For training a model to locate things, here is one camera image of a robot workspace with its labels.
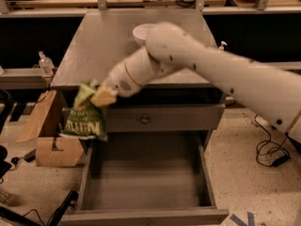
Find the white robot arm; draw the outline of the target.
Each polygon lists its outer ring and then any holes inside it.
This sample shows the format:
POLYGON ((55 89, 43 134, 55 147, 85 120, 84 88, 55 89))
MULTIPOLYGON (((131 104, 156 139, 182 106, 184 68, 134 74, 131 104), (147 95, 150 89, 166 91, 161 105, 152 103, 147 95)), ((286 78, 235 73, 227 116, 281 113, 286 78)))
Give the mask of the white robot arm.
POLYGON ((187 68, 256 112, 288 137, 301 138, 301 75, 206 46, 172 23, 149 30, 145 45, 118 63, 91 102, 113 104, 149 82, 187 68))

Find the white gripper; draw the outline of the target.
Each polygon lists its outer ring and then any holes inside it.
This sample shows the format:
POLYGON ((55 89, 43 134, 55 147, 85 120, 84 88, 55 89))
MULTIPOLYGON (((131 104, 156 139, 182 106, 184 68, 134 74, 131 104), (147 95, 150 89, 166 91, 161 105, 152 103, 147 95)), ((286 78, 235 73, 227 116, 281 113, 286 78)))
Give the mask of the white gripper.
POLYGON ((163 74, 161 63, 142 46, 112 68, 90 101, 97 107, 111 105, 117 96, 131 97, 163 74))

